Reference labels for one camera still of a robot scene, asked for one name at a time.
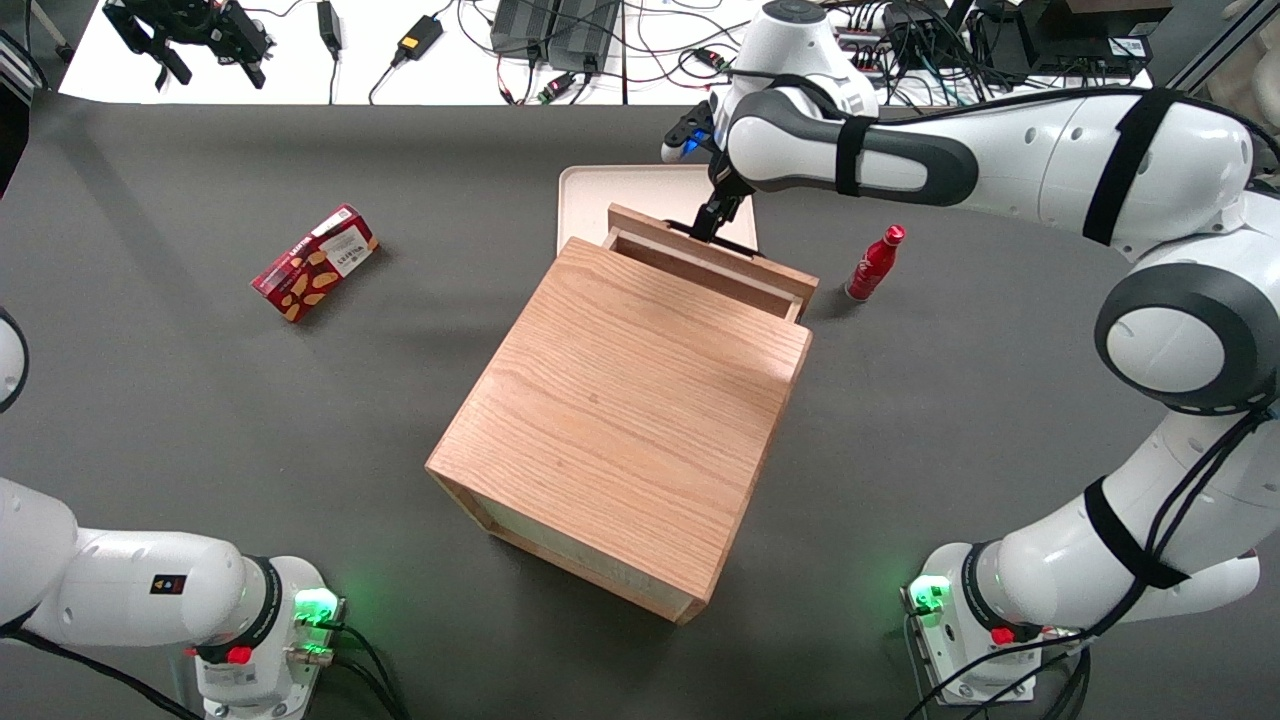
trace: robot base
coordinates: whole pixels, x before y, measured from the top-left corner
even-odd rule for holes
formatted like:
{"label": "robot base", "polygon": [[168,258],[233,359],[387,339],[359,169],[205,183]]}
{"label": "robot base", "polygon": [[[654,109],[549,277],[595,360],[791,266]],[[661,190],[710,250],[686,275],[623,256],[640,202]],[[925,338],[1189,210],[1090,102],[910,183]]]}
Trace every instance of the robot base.
{"label": "robot base", "polygon": [[[291,648],[332,647],[330,630],[297,620],[300,591],[325,588],[320,571],[298,557],[273,557],[280,574],[280,614],[247,665],[210,665],[196,659],[196,675],[210,720],[300,720],[311,702],[320,666],[291,660]],[[337,601],[333,621],[342,616]]]}
{"label": "robot base", "polygon": [[[965,665],[1000,650],[991,642],[991,632],[983,628],[969,610],[960,589],[960,568],[969,548],[968,543],[951,543],[933,551],[924,561],[920,578],[904,588],[902,600],[909,612],[916,612],[914,593],[924,587],[936,587],[936,611],[913,616],[916,646],[934,685],[946,680]],[[1009,687],[1041,664],[1041,651],[1014,652],[983,662],[948,684],[940,696],[942,705],[979,705]],[[1029,702],[1034,698],[1036,678],[1023,683],[1001,697],[1002,702]]]}

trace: white table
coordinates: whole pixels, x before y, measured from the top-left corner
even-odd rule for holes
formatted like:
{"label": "white table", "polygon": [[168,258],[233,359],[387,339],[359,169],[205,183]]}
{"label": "white table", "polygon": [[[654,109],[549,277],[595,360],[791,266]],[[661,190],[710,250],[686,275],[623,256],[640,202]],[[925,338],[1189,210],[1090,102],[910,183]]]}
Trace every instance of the white table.
{"label": "white table", "polygon": [[[334,9],[342,17],[343,41],[342,63],[335,83],[335,102],[339,105],[364,105],[369,102],[369,91],[387,70],[396,50],[396,42],[421,15],[439,12],[448,0],[334,0]],[[671,74],[669,81],[646,82],[664,76],[676,68],[680,58],[676,49],[694,42],[724,44],[714,49],[728,58],[735,55],[735,47],[742,38],[748,20],[759,12],[767,0],[723,0],[712,8],[716,0],[626,0],[621,8],[616,33],[625,37],[630,47],[623,47],[618,38],[611,44],[609,59],[603,74],[593,78],[591,85],[579,99],[579,104],[621,105],[623,101],[635,105],[695,105],[707,96],[707,83],[682,70]],[[293,0],[242,0],[248,9],[269,9],[285,12]],[[705,10],[690,10],[699,4]],[[79,47],[63,79],[60,91],[90,100],[104,102],[140,104],[257,104],[257,105],[305,105],[325,104],[329,96],[329,78],[333,61],[320,42],[316,24],[315,0],[301,0],[287,17],[278,18],[266,13],[251,13],[262,20],[268,32],[275,38],[271,59],[262,64],[266,86],[255,90],[244,73],[237,67],[220,67],[212,54],[205,47],[175,45],[175,50],[191,67],[191,85],[183,86],[170,79],[164,88],[156,91],[154,82],[160,65],[150,56],[133,55],[115,33],[101,12],[95,10]],[[439,19],[444,35],[428,50],[419,61],[406,63],[397,69],[375,96],[379,105],[503,105],[497,90],[499,61],[475,41],[489,46],[489,26],[481,13],[492,17],[497,0],[456,0]],[[673,14],[672,12],[692,13]],[[833,23],[844,23],[841,13],[831,13]],[[876,18],[876,27],[882,27]],[[730,32],[719,33],[718,27]],[[645,53],[644,45],[658,51],[654,58]],[[623,100],[622,69],[626,54],[627,83]],[[500,63],[503,78],[508,88],[518,99],[529,78],[529,65],[524,60],[504,59]],[[685,64],[694,73],[710,74],[709,68],[696,60]],[[559,76],[559,70],[541,64],[534,73],[532,95]],[[943,104],[947,94],[938,82],[925,72],[913,70],[910,76],[919,79],[904,79],[897,85],[897,92],[887,99],[881,92],[882,104],[905,105],[905,96],[915,105]],[[1060,85],[1079,86],[1079,78],[1065,81],[1043,77],[1041,82],[1055,81]],[[1149,87],[1149,79],[1139,76],[1134,83]],[[1020,88],[1033,91],[1032,88]],[[964,102],[977,100],[968,83],[959,83],[955,95]],[[558,102],[564,104],[568,97]]]}

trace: white tray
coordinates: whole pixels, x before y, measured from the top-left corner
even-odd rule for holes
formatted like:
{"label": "white tray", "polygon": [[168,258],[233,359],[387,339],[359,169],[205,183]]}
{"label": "white tray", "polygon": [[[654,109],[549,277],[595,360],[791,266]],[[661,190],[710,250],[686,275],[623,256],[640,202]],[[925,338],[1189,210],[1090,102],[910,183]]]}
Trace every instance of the white tray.
{"label": "white tray", "polygon": [[[609,234],[609,204],[617,202],[659,220],[691,224],[712,195],[705,165],[576,165],[561,173],[558,255],[571,237],[603,245]],[[737,217],[717,233],[744,247],[755,243],[755,210],[742,201]]]}

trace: green led light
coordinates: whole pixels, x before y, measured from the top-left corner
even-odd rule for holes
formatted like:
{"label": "green led light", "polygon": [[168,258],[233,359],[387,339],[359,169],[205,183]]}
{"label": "green led light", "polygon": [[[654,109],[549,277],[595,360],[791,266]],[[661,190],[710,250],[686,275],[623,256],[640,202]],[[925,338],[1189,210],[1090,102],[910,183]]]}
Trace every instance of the green led light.
{"label": "green led light", "polygon": [[938,612],[951,596],[951,580],[940,575],[920,575],[911,582],[906,592],[920,614]]}
{"label": "green led light", "polygon": [[293,596],[293,618],[305,623],[328,623],[338,614],[338,596],[328,588],[298,591]]}

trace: red snack box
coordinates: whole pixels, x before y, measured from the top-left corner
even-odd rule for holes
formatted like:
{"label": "red snack box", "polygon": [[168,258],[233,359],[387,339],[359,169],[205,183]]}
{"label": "red snack box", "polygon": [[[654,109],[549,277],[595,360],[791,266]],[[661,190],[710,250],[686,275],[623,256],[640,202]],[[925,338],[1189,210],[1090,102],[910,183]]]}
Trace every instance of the red snack box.
{"label": "red snack box", "polygon": [[378,240],[369,224],[355,208],[343,204],[253,278],[253,290],[285,320],[297,323],[374,250]]}

